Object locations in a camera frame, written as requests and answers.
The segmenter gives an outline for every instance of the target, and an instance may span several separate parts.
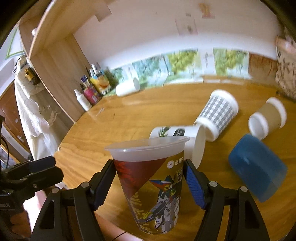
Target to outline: screw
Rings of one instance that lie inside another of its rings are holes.
[[[81,183],[81,187],[87,188],[89,186],[89,182],[83,182]]]
[[[215,181],[210,181],[210,186],[216,187],[216,186],[218,186],[218,183],[216,183]]]
[[[52,193],[57,193],[58,191],[59,191],[58,188],[54,188],[54,189],[52,189]]]
[[[248,191],[247,187],[245,187],[245,186],[241,186],[241,190],[242,190],[243,192],[247,192],[247,191]]]

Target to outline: paper cup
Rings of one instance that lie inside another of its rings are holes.
[[[215,90],[194,125],[206,127],[206,140],[215,141],[231,120],[237,115],[239,105],[227,91]]]
[[[252,136],[262,140],[274,130],[283,128],[287,121],[287,112],[277,98],[271,97],[249,118],[249,130]]]
[[[183,136],[115,143],[110,151],[121,187],[140,230],[164,234],[177,223],[185,142]]]
[[[195,168],[198,168],[205,151],[205,127],[196,126],[163,126],[156,127],[150,134],[150,138],[166,136],[186,136],[190,137],[184,149],[184,159],[190,159]]]
[[[126,96],[140,91],[140,83],[134,78],[133,80],[125,81],[116,86],[115,92],[117,96]]]

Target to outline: white wall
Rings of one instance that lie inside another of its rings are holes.
[[[0,48],[0,66],[5,62],[6,55],[8,52],[8,48],[11,44],[13,35],[15,33],[17,26],[14,26],[14,28],[11,30],[10,34],[7,36],[5,42],[3,43],[2,47]]]
[[[101,22],[93,16],[74,36],[90,63],[111,69],[186,48],[233,48],[276,59],[281,28],[260,0],[206,2],[215,19],[203,19],[195,0],[116,0],[112,15]],[[175,19],[186,13],[195,18],[197,35],[179,36]]]
[[[14,66],[14,58],[4,61],[4,63],[0,66],[0,96],[6,90],[8,85],[14,80],[12,73]]]

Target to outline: blue cup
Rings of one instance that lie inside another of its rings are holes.
[[[265,202],[284,181],[288,168],[262,141],[245,135],[231,151],[228,161],[247,188]]]

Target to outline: bottle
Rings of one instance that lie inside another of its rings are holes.
[[[89,87],[90,83],[89,83],[86,75],[82,76],[80,79],[86,88]]]
[[[81,104],[81,106],[84,108],[85,111],[89,111],[91,109],[91,104],[89,103],[89,101],[85,98],[83,94],[81,94],[78,91],[78,89],[75,89],[74,92],[77,96],[77,100],[79,104]]]
[[[91,65],[94,71],[94,75],[97,77],[99,85],[100,85],[100,93],[105,95],[111,89],[110,83],[102,71],[98,70],[98,67],[95,64]]]
[[[90,69],[89,70],[91,73],[91,78],[89,79],[89,81],[93,84],[93,86],[95,87],[97,92],[101,92],[101,86],[98,80],[98,77],[94,74],[94,70]]]
[[[100,94],[96,91],[94,86],[91,84],[88,88],[83,90],[83,95],[85,98],[94,106],[101,99]]]

